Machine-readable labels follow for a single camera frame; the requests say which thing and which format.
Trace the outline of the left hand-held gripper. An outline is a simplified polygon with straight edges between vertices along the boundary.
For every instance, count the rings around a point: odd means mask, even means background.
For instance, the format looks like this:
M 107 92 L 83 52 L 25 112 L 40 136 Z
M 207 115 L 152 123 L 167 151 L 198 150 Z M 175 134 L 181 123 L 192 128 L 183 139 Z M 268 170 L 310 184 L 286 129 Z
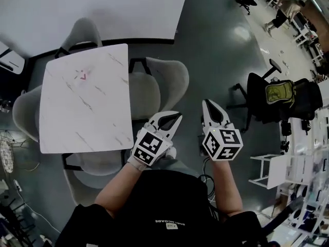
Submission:
M 153 166 L 158 160 L 173 159 L 174 147 L 172 138 L 182 120 L 177 111 L 158 112 L 154 115 L 154 124 L 158 125 L 156 133 L 142 127 L 133 148 L 132 157 L 146 167 Z

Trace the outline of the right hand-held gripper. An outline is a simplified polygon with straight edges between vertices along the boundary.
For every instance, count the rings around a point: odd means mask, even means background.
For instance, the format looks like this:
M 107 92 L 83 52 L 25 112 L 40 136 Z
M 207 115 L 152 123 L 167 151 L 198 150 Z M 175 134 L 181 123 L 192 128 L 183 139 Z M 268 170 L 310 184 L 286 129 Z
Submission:
M 208 156 L 212 161 L 234 160 L 243 147 L 240 131 L 214 101 L 204 99 L 202 109 L 203 133 L 198 136 L 200 156 Z

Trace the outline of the person's left hand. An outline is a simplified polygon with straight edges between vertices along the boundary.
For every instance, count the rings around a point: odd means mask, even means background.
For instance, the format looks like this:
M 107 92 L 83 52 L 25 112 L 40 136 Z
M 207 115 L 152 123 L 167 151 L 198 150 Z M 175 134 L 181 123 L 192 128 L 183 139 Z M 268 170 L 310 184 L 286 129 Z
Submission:
M 158 130 L 158 123 L 154 119 L 150 119 L 143 127 L 151 133 L 156 133 Z

